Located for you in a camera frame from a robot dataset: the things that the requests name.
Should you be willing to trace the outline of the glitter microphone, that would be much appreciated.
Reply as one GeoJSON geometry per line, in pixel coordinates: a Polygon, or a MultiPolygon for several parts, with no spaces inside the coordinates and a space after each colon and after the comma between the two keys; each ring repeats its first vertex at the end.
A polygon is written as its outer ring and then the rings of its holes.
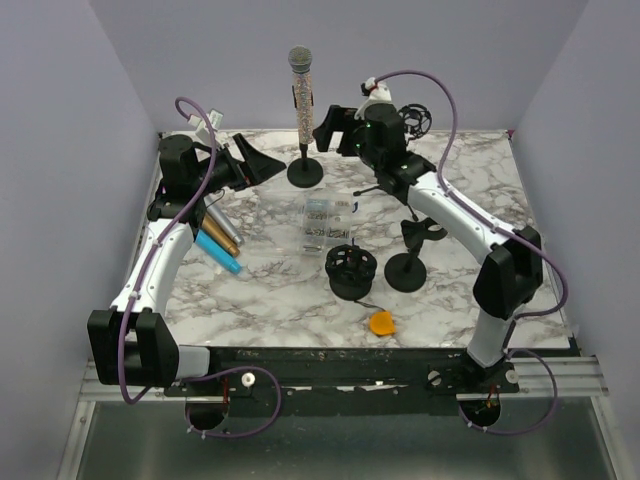
{"type": "Polygon", "coordinates": [[[314,141],[314,99],[310,73],[312,64],[311,51],[302,45],[296,45],[288,54],[288,62],[292,69],[292,91],[297,116],[299,143],[310,145],[314,141]]]}

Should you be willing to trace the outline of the gold microphone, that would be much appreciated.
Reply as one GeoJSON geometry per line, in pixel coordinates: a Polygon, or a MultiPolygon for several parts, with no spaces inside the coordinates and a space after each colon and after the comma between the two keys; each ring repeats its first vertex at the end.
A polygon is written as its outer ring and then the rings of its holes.
{"type": "Polygon", "coordinates": [[[222,227],[209,215],[203,217],[201,229],[215,242],[217,242],[229,255],[237,258],[240,249],[222,227]]]}

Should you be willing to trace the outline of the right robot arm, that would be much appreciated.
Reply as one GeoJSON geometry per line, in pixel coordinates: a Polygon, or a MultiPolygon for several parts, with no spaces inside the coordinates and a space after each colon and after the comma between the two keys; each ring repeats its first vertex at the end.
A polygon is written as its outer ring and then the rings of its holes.
{"type": "Polygon", "coordinates": [[[373,104],[362,112],[332,105],[313,131],[317,149],[328,151],[336,132],[342,135],[338,154],[359,158],[382,191],[434,220],[478,262],[473,295],[479,315],[466,348],[472,360],[459,371],[467,389],[485,390],[496,380],[494,365],[504,357],[517,310],[542,284],[540,234],[499,220],[439,178],[434,164],[408,149],[404,121],[393,104],[373,104]]]}

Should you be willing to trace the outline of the shock mount round base stand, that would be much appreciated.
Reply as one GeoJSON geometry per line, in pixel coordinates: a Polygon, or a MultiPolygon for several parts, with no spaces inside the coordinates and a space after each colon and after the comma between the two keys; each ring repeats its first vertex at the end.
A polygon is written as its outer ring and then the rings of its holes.
{"type": "Polygon", "coordinates": [[[325,272],[331,291],[342,300],[361,300],[372,288],[377,266],[376,258],[357,245],[343,244],[330,249],[325,272]]]}

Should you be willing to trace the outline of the blue microphone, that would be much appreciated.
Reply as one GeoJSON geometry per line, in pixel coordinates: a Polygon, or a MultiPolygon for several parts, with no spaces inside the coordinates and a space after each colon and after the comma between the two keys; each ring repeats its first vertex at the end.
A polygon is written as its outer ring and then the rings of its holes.
{"type": "Polygon", "coordinates": [[[220,266],[232,274],[239,274],[242,271],[241,265],[227,253],[215,240],[207,233],[200,230],[195,239],[196,245],[206,252],[220,266]]]}

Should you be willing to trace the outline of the black tripod shock mount stand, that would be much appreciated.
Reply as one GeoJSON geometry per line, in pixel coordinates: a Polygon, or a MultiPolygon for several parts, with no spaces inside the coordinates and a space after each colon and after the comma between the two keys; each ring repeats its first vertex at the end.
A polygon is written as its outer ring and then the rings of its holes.
{"type": "Polygon", "coordinates": [[[422,175],[436,171],[432,162],[408,147],[410,141],[426,135],[431,124],[431,113],[424,105],[397,109],[392,104],[375,104],[365,110],[354,133],[355,153],[373,170],[376,188],[405,206],[409,205],[409,188],[422,175]]]}

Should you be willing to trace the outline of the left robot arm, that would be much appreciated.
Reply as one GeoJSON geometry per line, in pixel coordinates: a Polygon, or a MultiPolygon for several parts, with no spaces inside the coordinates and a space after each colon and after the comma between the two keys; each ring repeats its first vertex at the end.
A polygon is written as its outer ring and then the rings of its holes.
{"type": "Polygon", "coordinates": [[[147,209],[147,227],[136,263],[106,310],[87,322],[99,381],[104,385],[169,387],[187,379],[201,395],[222,380],[206,347],[179,345],[164,314],[180,264],[205,217],[204,198],[221,189],[241,191],[284,171],[284,162],[255,149],[241,134],[233,137],[241,158],[228,148],[208,147],[176,134],[158,145],[161,180],[147,209]]]}

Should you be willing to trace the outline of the silver microphone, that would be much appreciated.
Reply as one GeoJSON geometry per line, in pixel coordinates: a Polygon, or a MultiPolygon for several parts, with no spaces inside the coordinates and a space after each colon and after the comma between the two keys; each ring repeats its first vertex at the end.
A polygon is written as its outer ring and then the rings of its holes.
{"type": "Polygon", "coordinates": [[[231,222],[230,218],[218,206],[218,202],[219,198],[214,198],[212,194],[205,196],[205,205],[208,214],[215,220],[215,222],[221,227],[221,229],[235,243],[236,246],[243,246],[245,244],[244,237],[231,222]]]}

